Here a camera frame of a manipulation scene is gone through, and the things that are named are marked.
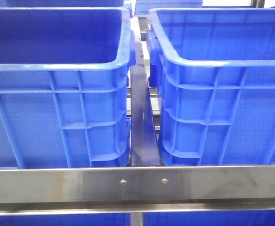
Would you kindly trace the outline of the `blue plastic bin left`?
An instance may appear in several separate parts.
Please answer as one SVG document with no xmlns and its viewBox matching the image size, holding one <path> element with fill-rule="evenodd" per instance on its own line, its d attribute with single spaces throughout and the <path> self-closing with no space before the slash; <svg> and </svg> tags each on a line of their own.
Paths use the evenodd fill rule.
<svg viewBox="0 0 275 226">
<path fill-rule="evenodd" d="M 124 167 L 125 8 L 0 8 L 0 169 Z"/>
</svg>

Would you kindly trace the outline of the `blue plastic bin right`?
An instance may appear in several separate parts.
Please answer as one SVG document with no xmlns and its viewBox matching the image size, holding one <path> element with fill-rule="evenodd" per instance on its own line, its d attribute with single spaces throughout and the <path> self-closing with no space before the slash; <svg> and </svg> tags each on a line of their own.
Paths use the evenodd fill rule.
<svg viewBox="0 0 275 226">
<path fill-rule="evenodd" d="M 275 165 L 275 8 L 149 11 L 167 166 Z"/>
</svg>

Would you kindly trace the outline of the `steel centre divider rail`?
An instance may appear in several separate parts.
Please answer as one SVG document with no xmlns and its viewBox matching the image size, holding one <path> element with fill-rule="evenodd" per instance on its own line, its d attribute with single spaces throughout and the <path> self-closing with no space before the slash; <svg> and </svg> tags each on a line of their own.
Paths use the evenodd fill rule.
<svg viewBox="0 0 275 226">
<path fill-rule="evenodd" d="M 130 68 L 131 165 L 160 166 L 141 35 L 134 34 L 136 64 Z"/>
</svg>

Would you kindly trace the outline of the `stainless steel front rail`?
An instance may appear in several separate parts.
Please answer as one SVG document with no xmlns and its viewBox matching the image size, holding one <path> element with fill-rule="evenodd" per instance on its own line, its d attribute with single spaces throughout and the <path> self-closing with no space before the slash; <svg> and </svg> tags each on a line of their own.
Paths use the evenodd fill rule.
<svg viewBox="0 0 275 226">
<path fill-rule="evenodd" d="M 275 165 L 0 170 L 0 215 L 275 210 Z"/>
</svg>

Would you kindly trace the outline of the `blue bin lower right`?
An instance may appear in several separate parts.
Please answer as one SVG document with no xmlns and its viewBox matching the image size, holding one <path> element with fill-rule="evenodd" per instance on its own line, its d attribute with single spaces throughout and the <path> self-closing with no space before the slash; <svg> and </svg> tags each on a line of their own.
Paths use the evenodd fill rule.
<svg viewBox="0 0 275 226">
<path fill-rule="evenodd" d="M 275 210 L 154 212 L 145 226 L 275 226 Z"/>
</svg>

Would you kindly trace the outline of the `blue bin far back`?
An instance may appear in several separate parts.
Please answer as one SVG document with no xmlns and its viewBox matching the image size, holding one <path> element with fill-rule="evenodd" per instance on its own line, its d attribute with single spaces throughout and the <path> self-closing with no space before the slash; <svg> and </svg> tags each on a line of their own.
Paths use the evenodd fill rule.
<svg viewBox="0 0 275 226">
<path fill-rule="evenodd" d="M 135 3 L 135 15 L 149 15 L 153 8 L 201 8 L 202 0 L 137 0 Z"/>
</svg>

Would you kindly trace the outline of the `blue bin back left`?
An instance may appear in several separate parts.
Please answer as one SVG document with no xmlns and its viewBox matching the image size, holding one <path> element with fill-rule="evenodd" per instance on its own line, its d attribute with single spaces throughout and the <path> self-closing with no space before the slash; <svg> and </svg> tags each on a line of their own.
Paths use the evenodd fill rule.
<svg viewBox="0 0 275 226">
<path fill-rule="evenodd" d="M 124 7 L 133 17 L 132 3 L 129 0 L 0 0 L 0 7 Z"/>
</svg>

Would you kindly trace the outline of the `blue bin lower left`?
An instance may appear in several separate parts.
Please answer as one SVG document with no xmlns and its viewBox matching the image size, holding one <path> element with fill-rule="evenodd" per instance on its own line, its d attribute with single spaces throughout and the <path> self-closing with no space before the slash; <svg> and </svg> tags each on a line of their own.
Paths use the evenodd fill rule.
<svg viewBox="0 0 275 226">
<path fill-rule="evenodd" d="M 129 213 L 0 216 L 0 226 L 129 226 Z"/>
</svg>

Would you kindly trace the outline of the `blue plastic bin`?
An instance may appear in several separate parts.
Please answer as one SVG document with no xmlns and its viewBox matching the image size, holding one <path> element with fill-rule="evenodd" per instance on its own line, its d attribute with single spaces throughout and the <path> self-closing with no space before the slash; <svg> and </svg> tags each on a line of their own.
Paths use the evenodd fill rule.
<svg viewBox="0 0 275 226">
<path fill-rule="evenodd" d="M 0 8 L 0 169 L 124 167 L 125 8 Z"/>
<path fill-rule="evenodd" d="M 149 11 L 167 166 L 275 165 L 275 8 Z"/>
</svg>

